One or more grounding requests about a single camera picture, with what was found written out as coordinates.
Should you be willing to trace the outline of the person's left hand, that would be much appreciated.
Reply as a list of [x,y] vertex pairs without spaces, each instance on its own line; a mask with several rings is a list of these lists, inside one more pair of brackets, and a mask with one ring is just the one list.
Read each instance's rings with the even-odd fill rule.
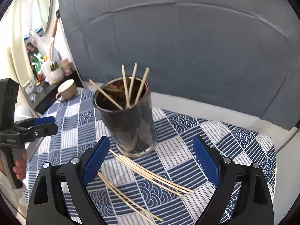
[[22,181],[26,178],[27,151],[23,151],[22,157],[15,161],[14,173],[18,180]]

